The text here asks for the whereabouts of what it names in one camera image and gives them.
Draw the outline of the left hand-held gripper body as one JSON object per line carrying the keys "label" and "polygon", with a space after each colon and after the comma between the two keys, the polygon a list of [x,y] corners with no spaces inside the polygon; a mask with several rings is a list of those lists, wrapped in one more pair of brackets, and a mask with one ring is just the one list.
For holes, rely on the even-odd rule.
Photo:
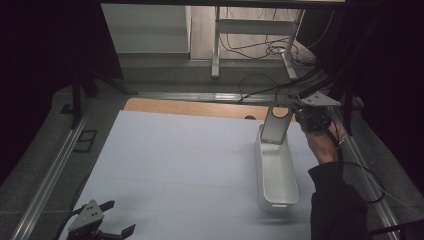
{"label": "left hand-held gripper body", "polygon": [[68,227],[67,240],[93,240],[103,218],[104,214],[98,203],[94,199],[90,200]]}

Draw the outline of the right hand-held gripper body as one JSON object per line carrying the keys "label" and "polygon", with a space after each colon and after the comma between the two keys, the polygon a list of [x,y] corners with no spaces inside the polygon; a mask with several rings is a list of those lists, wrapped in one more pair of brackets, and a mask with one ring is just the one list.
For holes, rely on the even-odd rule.
{"label": "right hand-held gripper body", "polygon": [[320,92],[300,99],[295,111],[296,121],[308,132],[321,131],[331,125],[329,107],[339,107],[341,103]]}

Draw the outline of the white plastic storage box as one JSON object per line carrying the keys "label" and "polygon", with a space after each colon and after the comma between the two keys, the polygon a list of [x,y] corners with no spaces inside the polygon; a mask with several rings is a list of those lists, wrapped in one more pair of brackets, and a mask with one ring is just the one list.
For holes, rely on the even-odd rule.
{"label": "white plastic storage box", "polygon": [[256,138],[256,169],[260,207],[268,212],[283,212],[299,202],[299,190],[288,139],[281,144],[261,140],[264,125]]}

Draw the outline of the person's right hand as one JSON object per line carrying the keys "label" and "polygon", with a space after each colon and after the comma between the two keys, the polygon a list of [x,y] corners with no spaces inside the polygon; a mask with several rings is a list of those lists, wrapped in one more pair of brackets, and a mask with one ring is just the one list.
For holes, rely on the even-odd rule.
{"label": "person's right hand", "polygon": [[[329,132],[335,137],[338,143],[345,138],[345,131],[339,125],[332,123]],[[338,160],[338,153],[332,138],[325,131],[310,132],[303,130],[307,143],[319,164],[332,163]]]}

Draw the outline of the black metal stand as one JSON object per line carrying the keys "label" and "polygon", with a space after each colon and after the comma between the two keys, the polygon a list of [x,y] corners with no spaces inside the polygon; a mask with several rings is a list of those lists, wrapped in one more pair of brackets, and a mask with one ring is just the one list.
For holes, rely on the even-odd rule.
{"label": "black metal stand", "polygon": [[81,91],[84,91],[88,98],[96,98],[100,92],[95,80],[100,80],[125,95],[138,94],[137,91],[131,90],[120,83],[120,81],[124,80],[123,74],[120,74],[118,78],[114,78],[109,77],[94,68],[81,67],[71,77],[72,103],[64,105],[61,110],[61,114],[72,115],[71,129],[75,129],[82,121]]}
{"label": "black metal stand", "polygon": [[344,99],[343,126],[347,130],[347,133],[352,135],[351,117],[355,87],[355,73],[352,67],[342,67],[337,73],[331,75],[324,81],[302,90],[299,93],[299,97],[307,97],[330,83],[332,83],[332,86],[328,92],[328,96],[335,100]]}

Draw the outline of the black floor socket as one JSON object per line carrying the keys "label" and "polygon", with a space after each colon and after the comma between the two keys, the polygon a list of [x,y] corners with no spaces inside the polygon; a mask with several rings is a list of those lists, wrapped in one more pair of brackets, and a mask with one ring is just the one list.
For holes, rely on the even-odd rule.
{"label": "black floor socket", "polygon": [[74,145],[73,151],[76,153],[89,153],[94,145],[97,133],[97,130],[83,130]]}

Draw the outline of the white paper sheet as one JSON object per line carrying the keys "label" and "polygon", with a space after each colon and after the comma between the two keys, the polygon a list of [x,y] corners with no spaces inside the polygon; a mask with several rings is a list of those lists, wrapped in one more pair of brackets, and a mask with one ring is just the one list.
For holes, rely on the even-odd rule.
{"label": "white paper sheet", "polygon": [[259,206],[257,120],[122,111],[77,203],[113,201],[100,228],[128,240],[310,240],[308,174],[317,161],[298,123],[287,137],[300,200]]}

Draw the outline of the wooden table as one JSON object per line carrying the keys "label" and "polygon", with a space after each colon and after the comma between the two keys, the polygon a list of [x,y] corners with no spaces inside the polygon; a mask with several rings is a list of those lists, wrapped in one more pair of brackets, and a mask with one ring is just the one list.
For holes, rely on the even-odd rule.
{"label": "wooden table", "polygon": [[255,120],[264,120],[268,112],[265,106],[145,98],[130,98],[124,110],[233,119],[254,118]]}

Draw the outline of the white cabinet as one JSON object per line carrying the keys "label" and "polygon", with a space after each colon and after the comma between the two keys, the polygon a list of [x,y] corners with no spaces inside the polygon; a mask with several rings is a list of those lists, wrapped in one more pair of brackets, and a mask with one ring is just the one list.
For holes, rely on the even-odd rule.
{"label": "white cabinet", "polygon": [[189,6],[101,5],[118,54],[190,56]]}

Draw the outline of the metal floor rail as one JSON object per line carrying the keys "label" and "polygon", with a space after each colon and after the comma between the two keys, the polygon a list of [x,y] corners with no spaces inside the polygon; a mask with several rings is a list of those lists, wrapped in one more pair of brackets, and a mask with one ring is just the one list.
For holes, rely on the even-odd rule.
{"label": "metal floor rail", "polygon": [[344,120],[344,113],[338,108],[330,107],[329,111],[335,123],[340,124],[346,131],[346,139],[343,144],[344,150],[349,156],[346,165],[355,166],[360,171],[364,188],[367,191],[368,205],[372,207],[378,215],[383,228],[397,225],[397,219],[387,201],[389,194],[383,187],[382,181],[372,172],[366,163],[353,137],[351,123]]}
{"label": "metal floor rail", "polygon": [[92,106],[91,100],[83,105],[81,119],[67,134],[64,143],[44,175],[10,240],[29,239],[87,122]]}
{"label": "metal floor rail", "polygon": [[270,101],[294,102],[295,94],[238,94],[238,93],[178,93],[178,92],[139,92],[138,98],[181,100],[195,102],[226,102],[226,103],[266,103]]}

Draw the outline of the white desk frame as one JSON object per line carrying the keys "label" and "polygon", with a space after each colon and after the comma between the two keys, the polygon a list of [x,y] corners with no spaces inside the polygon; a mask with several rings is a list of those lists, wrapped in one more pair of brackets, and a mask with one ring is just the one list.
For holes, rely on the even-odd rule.
{"label": "white desk frame", "polygon": [[220,34],[247,34],[247,35],[280,35],[288,38],[288,43],[283,52],[280,53],[285,65],[285,69],[291,80],[298,78],[291,62],[291,49],[304,14],[303,9],[296,12],[293,20],[244,20],[227,19],[220,17],[220,7],[215,8],[215,29],[214,47],[212,53],[212,74],[213,78],[219,77],[219,37]]}

